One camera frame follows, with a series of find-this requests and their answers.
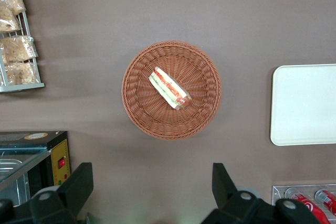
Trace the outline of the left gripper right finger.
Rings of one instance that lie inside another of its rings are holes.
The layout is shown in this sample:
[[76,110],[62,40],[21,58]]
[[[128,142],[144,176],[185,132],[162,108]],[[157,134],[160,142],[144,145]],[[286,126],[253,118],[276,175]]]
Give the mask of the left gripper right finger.
[[212,168],[212,192],[217,208],[202,223],[329,223],[324,212],[310,210],[295,199],[270,205],[246,190],[238,190],[222,163]]

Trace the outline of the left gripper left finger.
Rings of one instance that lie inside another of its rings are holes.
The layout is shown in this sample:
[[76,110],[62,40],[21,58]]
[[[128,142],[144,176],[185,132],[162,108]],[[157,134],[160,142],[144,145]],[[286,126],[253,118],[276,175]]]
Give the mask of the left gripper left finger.
[[1,223],[78,223],[92,191],[92,164],[81,163],[57,189],[44,188],[22,205],[1,199]]

